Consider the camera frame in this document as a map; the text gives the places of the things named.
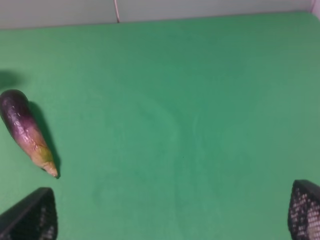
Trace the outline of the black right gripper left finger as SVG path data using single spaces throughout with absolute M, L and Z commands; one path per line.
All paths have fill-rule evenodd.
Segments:
M 40 187 L 0 215 L 2 240 L 56 240 L 58 215 L 54 191 Z

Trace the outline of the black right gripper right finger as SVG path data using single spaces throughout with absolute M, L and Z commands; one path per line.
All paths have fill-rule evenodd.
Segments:
M 320 187 L 305 179 L 292 185 L 287 226 L 293 240 L 320 240 Z

